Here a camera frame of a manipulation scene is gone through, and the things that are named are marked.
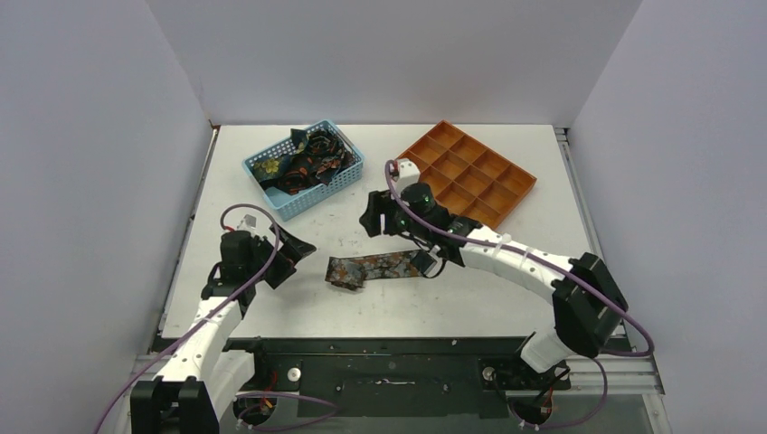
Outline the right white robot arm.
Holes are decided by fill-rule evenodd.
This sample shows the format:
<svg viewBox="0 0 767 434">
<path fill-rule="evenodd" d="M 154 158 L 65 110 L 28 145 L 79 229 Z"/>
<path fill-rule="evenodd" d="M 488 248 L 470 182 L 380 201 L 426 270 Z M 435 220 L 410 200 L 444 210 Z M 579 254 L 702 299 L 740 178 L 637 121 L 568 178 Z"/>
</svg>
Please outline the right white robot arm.
<svg viewBox="0 0 767 434">
<path fill-rule="evenodd" d="M 628 304 L 604 261 L 585 252 L 554 255 L 512 241 L 487 225 L 437 204 L 425 183 L 406 187 L 400 201 L 388 190 L 369 193 L 359 218 L 368 236 L 412 236 L 458 266 L 486 271 L 539 296 L 553 324 L 534 331 L 511 363 L 514 381 L 532 388 L 571 355 L 596 357 Z"/>
</svg>

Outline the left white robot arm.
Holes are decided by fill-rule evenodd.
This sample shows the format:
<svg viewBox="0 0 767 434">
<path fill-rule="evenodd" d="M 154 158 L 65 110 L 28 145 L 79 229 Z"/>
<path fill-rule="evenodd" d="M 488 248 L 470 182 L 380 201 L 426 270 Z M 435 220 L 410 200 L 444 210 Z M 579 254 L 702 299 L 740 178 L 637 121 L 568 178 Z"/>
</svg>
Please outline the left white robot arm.
<svg viewBox="0 0 767 434">
<path fill-rule="evenodd" d="M 129 433 L 217 433 L 236 392 L 268 381 L 265 359 L 225 346 L 255 298 L 257 283 L 277 288 L 317 249 L 278 224 L 270 230 L 275 243 L 245 224 L 222 235 L 220 259 L 187 337 L 168 346 L 165 364 L 152 379 L 136 382 L 129 395 Z"/>
</svg>

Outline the orange floral necktie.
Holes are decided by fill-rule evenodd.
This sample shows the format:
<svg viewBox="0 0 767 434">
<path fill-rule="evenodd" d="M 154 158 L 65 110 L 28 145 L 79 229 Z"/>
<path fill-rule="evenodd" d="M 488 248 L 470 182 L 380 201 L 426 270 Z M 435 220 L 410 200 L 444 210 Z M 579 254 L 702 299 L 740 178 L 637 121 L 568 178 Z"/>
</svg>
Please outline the orange floral necktie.
<svg viewBox="0 0 767 434">
<path fill-rule="evenodd" d="M 359 257 L 328 259 L 325 282 L 351 291 L 366 281 L 399 278 L 436 278 L 446 261 L 437 260 L 424 250 L 401 250 Z"/>
</svg>

